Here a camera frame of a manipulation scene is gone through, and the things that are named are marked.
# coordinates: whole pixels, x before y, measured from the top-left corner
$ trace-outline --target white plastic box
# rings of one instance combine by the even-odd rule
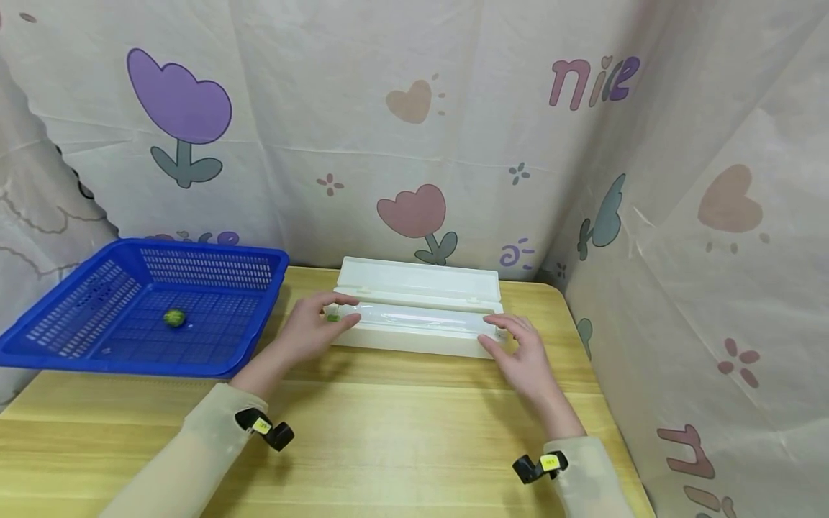
[[[339,346],[491,358],[478,335],[507,337],[483,321],[503,312],[498,272],[346,257],[335,291],[361,301],[326,308],[327,316],[362,315]]]

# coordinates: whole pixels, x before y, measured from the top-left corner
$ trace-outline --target white curtain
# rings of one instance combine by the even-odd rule
[[[541,273],[660,516],[829,507],[826,0],[2,9],[122,236]]]
[[[115,237],[0,59],[0,332]],[[36,374],[0,367],[0,411]]]

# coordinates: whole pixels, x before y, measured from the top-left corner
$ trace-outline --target wrist strap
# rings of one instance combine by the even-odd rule
[[[258,433],[271,448],[281,452],[293,440],[293,430],[287,423],[274,426],[259,409],[245,409],[237,413],[236,423],[248,433]]]
[[[515,470],[518,478],[525,484],[535,482],[543,477],[546,473],[550,474],[550,479],[555,479],[559,473],[563,472],[570,466],[567,457],[561,451],[545,453],[538,459],[538,464],[534,464],[529,455],[525,455],[512,464],[512,469]]]

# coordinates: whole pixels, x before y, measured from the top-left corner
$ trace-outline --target yellow label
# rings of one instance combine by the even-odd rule
[[[262,435],[265,435],[267,432],[269,432],[271,428],[272,427],[268,424],[268,422],[262,418],[256,419],[256,422],[253,426],[253,429],[256,432],[261,433]]]
[[[561,461],[556,455],[542,455],[540,461],[545,472],[551,472],[561,467]]]

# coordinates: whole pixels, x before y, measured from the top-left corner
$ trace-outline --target white box lid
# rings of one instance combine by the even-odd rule
[[[498,272],[495,271],[356,257],[342,260],[337,287],[349,288],[348,291],[399,293],[428,298],[472,299],[488,303],[501,301]]]

